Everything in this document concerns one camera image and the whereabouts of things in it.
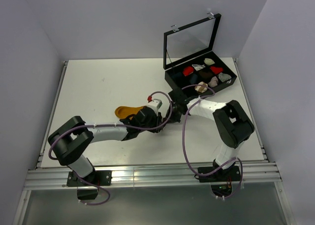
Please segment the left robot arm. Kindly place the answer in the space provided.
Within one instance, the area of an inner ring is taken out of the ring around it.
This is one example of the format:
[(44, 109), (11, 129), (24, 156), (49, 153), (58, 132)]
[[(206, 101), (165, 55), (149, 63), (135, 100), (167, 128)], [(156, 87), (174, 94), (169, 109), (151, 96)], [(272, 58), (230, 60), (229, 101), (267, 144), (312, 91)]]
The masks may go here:
[(87, 125), (80, 116), (74, 116), (48, 137), (48, 156), (72, 169), (84, 185), (91, 185), (96, 179), (95, 169), (83, 155), (91, 143), (131, 140), (144, 131), (159, 132), (161, 124), (161, 113), (147, 106), (117, 123), (99, 126)]

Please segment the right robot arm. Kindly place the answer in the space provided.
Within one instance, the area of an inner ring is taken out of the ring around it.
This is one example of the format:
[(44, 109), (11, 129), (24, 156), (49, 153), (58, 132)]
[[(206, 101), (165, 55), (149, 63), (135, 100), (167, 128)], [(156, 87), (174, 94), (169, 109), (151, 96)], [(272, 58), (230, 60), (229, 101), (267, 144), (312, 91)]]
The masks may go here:
[[(198, 176), (214, 175), (217, 180), (225, 180), (238, 160), (237, 156), (241, 146), (254, 133), (252, 121), (236, 100), (215, 102), (207, 100), (210, 95), (188, 97), (181, 89), (172, 90), (169, 96), (172, 100), (172, 106), (168, 110), (168, 113), (171, 114), (168, 123), (179, 122), (184, 116), (182, 148), (188, 167)], [(213, 161), (214, 168), (208, 173), (196, 172), (188, 160), (185, 133), (189, 116), (199, 116), (212, 120), (216, 124), (222, 140), (220, 152)]]

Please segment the mustard yellow sock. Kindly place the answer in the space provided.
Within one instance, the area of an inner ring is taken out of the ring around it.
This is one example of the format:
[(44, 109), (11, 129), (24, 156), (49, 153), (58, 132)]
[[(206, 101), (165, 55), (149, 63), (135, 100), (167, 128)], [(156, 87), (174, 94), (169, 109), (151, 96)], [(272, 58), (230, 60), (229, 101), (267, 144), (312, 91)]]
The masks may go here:
[(125, 119), (130, 115), (136, 115), (144, 106), (140, 107), (128, 107), (128, 106), (119, 106), (115, 110), (115, 116), (119, 119)]

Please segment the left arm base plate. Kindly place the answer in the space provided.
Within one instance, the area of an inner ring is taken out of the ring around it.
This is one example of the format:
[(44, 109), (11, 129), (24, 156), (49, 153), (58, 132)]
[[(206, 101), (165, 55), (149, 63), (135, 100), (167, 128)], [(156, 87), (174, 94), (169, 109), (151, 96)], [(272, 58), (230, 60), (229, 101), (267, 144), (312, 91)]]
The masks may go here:
[[(109, 186), (111, 185), (112, 171), (111, 170), (93, 171), (91, 174), (89, 174), (86, 177), (83, 177), (82, 179), (93, 185)], [(89, 184), (82, 182), (77, 177), (77, 174), (71, 171), (68, 174), (66, 185), (68, 187), (84, 187), (84, 186), (88, 186)]]

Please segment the brown striped sock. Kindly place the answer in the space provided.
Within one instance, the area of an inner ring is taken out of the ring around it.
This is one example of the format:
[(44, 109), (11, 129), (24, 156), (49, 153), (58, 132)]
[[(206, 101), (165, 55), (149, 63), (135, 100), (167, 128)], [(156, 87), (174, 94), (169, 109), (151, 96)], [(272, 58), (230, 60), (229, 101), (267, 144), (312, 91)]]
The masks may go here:
[(194, 89), (199, 93), (204, 93), (208, 90), (208, 84), (205, 82), (199, 82)]

